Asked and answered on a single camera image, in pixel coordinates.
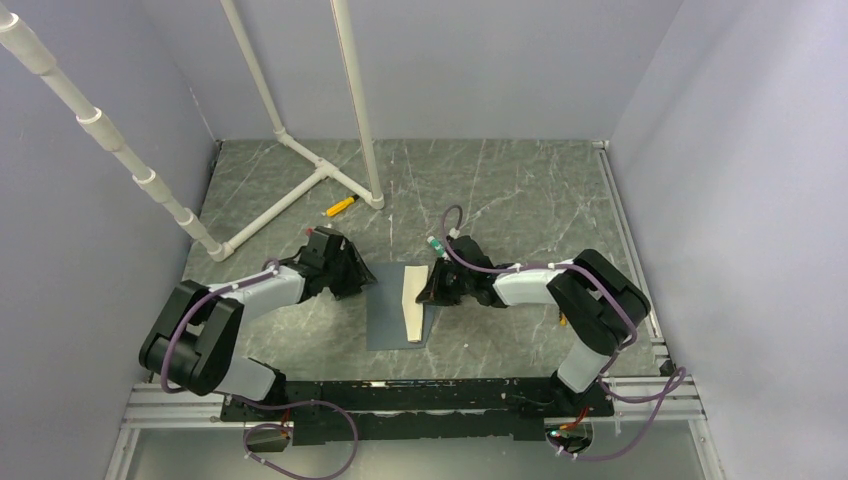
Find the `cream letter paper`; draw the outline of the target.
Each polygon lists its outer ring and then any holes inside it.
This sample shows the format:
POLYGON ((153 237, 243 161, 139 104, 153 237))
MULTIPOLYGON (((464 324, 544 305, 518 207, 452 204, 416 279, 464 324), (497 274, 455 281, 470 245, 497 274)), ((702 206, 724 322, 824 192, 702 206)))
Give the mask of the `cream letter paper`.
POLYGON ((406 338, 410 343, 420 343, 423 338, 424 306, 417 297, 426 287, 428 275, 425 265, 406 266, 404 269, 401 307, 406 338))

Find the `grey envelope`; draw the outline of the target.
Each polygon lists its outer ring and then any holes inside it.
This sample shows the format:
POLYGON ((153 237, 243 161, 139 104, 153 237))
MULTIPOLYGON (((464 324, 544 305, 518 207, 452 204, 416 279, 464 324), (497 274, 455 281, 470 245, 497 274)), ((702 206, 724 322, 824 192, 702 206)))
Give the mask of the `grey envelope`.
POLYGON ((402 287, 405 263, 375 263, 370 270, 377 282, 368 285, 366 298, 366 349, 368 351, 423 349, 430 337, 438 309, 425 306, 420 342, 407 338, 402 310, 402 287))

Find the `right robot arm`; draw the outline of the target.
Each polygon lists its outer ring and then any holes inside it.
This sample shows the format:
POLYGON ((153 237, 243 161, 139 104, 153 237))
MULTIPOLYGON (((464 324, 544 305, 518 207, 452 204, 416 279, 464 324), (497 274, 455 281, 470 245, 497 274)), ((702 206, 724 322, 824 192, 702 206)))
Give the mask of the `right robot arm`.
POLYGON ((617 355, 635 342, 651 312, 647 296, 600 252, 548 264, 494 264, 471 237, 448 238, 415 301, 454 306, 471 296, 482 306, 554 305, 577 339, 551 376, 551 401, 574 415, 617 355))

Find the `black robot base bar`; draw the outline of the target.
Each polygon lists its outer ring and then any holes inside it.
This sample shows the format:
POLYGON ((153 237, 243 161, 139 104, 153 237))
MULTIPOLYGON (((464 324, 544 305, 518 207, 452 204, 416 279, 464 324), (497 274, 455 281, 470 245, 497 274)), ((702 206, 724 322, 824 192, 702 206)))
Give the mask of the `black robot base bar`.
POLYGON ((220 418, 240 424, 288 420, 294 445, 316 446, 354 437, 536 441, 558 421, 614 413, 599 386, 572 393, 555 377, 289 381, 281 403, 283 410, 269 411, 229 400, 220 418))

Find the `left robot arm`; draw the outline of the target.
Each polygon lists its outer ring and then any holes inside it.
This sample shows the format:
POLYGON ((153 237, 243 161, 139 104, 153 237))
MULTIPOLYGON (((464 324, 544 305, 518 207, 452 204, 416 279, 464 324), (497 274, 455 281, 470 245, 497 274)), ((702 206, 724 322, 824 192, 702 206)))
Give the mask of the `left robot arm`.
POLYGON ((319 226, 295 255, 264 262, 260 271, 227 283, 184 280, 174 287, 143 341, 138 361, 167 393, 189 391, 247 399, 264 420, 287 406, 286 376, 235 353, 249 321, 329 291, 341 300, 377 279, 341 232, 319 226))

